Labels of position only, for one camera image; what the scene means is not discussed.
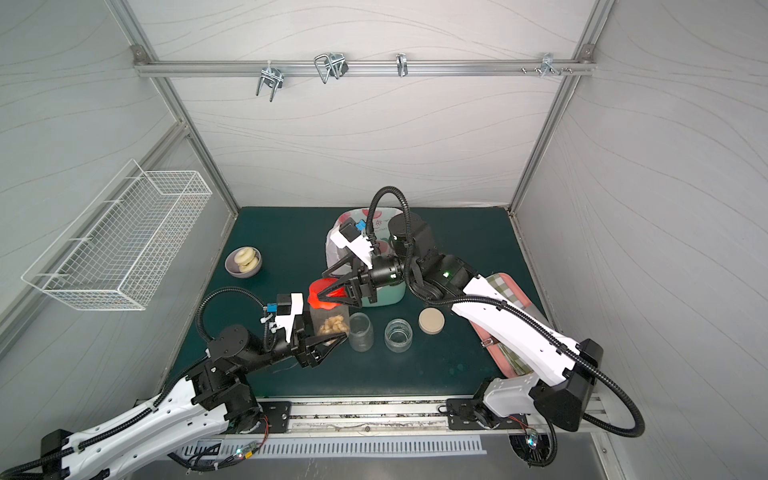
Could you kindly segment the red lid peanut jar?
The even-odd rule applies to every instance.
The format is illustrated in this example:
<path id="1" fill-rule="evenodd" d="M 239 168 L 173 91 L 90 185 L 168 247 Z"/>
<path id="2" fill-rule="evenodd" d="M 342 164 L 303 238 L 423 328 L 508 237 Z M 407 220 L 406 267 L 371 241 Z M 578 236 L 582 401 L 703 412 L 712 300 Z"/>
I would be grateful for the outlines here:
<path id="1" fill-rule="evenodd" d="M 319 298 L 319 293 L 334 282 L 334 279 L 325 278 L 316 280 L 309 286 L 309 313 L 314 333 L 318 336 L 350 332 L 349 307 L 346 304 L 322 301 Z"/>
<path id="2" fill-rule="evenodd" d="M 370 318 L 361 312 L 349 317 L 348 341 L 351 348 L 359 353 L 370 350 L 374 343 L 373 324 Z"/>

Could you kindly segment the beige lid glass peanut jar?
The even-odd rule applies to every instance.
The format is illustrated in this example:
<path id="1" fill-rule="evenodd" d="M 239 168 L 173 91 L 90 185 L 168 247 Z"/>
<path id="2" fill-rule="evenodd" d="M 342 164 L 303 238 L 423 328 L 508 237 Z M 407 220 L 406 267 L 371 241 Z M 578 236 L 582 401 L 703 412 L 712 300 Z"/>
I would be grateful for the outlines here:
<path id="1" fill-rule="evenodd" d="M 384 340 L 387 348 L 393 353 L 408 351 L 413 341 L 410 323 L 404 319 L 391 320 L 385 327 Z"/>

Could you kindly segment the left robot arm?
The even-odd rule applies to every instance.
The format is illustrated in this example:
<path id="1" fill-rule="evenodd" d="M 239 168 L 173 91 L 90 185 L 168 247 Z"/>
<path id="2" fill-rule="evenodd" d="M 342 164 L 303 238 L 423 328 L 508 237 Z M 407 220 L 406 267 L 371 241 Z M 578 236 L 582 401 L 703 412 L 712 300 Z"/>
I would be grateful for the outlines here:
<path id="1" fill-rule="evenodd" d="M 238 324 L 218 335 L 208 332 L 204 313 L 223 294 L 240 294 L 256 302 L 263 336 Z M 308 335 L 309 319 L 300 293 L 281 294 L 266 304 L 244 288 L 219 288 L 201 301 L 194 321 L 206 343 L 205 355 L 156 396 L 95 427 L 46 435 L 38 459 L 2 471 L 2 478 L 121 479 L 189 442 L 265 428 L 268 417 L 248 374 L 289 358 L 302 367 L 316 367 L 347 338 L 344 332 Z"/>

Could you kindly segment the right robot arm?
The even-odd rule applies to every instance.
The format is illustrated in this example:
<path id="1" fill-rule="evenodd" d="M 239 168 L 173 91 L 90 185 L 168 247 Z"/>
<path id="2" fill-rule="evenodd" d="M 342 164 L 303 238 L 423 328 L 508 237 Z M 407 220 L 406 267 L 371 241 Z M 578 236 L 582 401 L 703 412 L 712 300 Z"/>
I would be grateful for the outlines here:
<path id="1" fill-rule="evenodd" d="M 398 188 L 381 188 L 365 219 L 348 218 L 327 238 L 342 256 L 324 272 L 333 282 L 319 293 L 319 300 L 329 301 L 332 292 L 342 289 L 342 302 L 359 307 L 375 302 L 380 288 L 404 284 L 425 304 L 447 307 L 484 329 L 531 368 L 526 376 L 492 379 L 479 389 L 474 410 L 480 422 L 491 425 L 494 418 L 537 414 L 550 429 L 575 432 L 588 422 L 626 438 L 644 433 L 638 406 L 601 371 L 603 349 L 598 343 L 578 342 L 551 329 L 505 299 L 467 262 L 441 252 L 429 225 L 412 212 Z M 616 426 L 588 414 L 598 383 L 624 404 L 632 426 Z"/>

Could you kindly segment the grey bowl with buns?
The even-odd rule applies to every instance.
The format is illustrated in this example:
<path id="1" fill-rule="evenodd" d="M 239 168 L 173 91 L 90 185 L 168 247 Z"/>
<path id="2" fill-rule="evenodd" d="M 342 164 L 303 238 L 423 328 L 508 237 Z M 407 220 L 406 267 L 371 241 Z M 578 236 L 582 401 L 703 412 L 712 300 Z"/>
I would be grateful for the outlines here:
<path id="1" fill-rule="evenodd" d="M 263 259 L 260 251 L 252 246 L 243 246 L 232 251 L 224 261 L 225 270 L 238 279 L 255 276 L 262 265 Z"/>

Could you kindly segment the white vent strip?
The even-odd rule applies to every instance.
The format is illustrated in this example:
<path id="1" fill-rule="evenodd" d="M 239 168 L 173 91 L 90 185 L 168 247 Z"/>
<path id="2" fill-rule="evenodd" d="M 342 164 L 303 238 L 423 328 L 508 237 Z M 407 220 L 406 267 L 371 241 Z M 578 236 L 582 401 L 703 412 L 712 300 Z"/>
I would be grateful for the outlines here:
<path id="1" fill-rule="evenodd" d="M 253 459 L 436 458 L 483 456 L 478 435 L 273 438 Z"/>

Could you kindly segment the metal hook clamp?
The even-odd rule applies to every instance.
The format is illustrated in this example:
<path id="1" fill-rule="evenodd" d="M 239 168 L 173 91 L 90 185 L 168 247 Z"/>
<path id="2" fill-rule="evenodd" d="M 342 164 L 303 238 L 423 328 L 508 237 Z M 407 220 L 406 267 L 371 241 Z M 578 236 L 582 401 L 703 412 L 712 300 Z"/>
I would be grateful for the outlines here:
<path id="1" fill-rule="evenodd" d="M 313 64 L 323 84 L 327 84 L 331 78 L 339 80 L 349 71 L 349 65 L 343 53 L 322 53 L 314 58 Z"/>

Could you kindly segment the metal u-bolt clamp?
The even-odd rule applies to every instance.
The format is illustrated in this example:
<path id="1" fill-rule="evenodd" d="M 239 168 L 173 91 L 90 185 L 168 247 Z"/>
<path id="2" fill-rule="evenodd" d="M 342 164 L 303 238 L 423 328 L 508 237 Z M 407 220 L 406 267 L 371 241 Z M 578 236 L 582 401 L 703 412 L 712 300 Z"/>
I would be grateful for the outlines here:
<path id="1" fill-rule="evenodd" d="M 269 101 L 273 102 L 277 91 L 283 87 L 283 84 L 284 74 L 282 71 L 268 65 L 260 72 L 256 95 L 259 96 L 262 92 L 269 92 Z"/>

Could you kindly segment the aluminium crossbar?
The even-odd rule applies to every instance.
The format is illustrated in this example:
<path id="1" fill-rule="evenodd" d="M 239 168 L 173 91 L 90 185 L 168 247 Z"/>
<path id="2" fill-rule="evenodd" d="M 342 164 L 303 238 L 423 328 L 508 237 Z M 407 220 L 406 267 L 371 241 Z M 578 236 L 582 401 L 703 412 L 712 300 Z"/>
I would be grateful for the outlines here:
<path id="1" fill-rule="evenodd" d="M 406 77 L 489 77 L 533 76 L 523 75 L 521 67 L 534 67 L 541 59 L 533 60 L 414 60 L 408 59 Z M 385 60 L 348 60 L 348 78 L 399 78 L 395 58 Z M 570 76 L 591 75 L 597 69 L 593 62 L 555 59 L 558 66 L 573 69 Z M 196 77 L 258 77 L 268 65 L 282 71 L 286 78 L 317 78 L 312 60 L 286 61 L 156 61 L 136 65 L 137 74 L 145 78 Z"/>

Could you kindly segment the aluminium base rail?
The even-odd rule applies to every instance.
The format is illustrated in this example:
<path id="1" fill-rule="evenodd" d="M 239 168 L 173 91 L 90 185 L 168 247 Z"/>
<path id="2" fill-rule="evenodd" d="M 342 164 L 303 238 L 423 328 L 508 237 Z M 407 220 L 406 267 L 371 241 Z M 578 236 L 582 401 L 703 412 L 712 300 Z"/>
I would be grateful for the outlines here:
<path id="1" fill-rule="evenodd" d="M 370 436 L 446 436 L 469 434 L 520 434 L 522 427 L 503 420 L 495 428 L 485 428 L 461 418 L 452 403 L 470 401 L 467 395 L 406 397 L 294 397 L 260 398 L 261 411 L 249 416 L 243 426 L 226 420 L 226 407 L 214 410 L 194 405 L 172 395 L 135 426 L 131 433 L 148 429 L 148 438 L 162 434 L 173 443 L 220 436 L 242 438 L 269 437 L 370 437 Z"/>

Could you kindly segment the metal bracket clamp right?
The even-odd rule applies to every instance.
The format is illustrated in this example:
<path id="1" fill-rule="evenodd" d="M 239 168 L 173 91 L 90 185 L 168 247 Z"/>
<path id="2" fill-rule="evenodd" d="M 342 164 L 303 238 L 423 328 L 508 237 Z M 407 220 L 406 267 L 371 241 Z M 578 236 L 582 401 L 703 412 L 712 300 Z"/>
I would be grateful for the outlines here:
<path id="1" fill-rule="evenodd" d="M 521 67 L 520 72 L 523 75 L 535 75 L 540 78 L 551 76 L 551 77 L 564 77 L 564 76 L 570 76 L 573 74 L 573 69 L 565 66 L 558 66 L 555 63 L 555 58 L 551 53 L 546 53 L 540 60 L 539 64 L 528 68 L 528 67 Z"/>

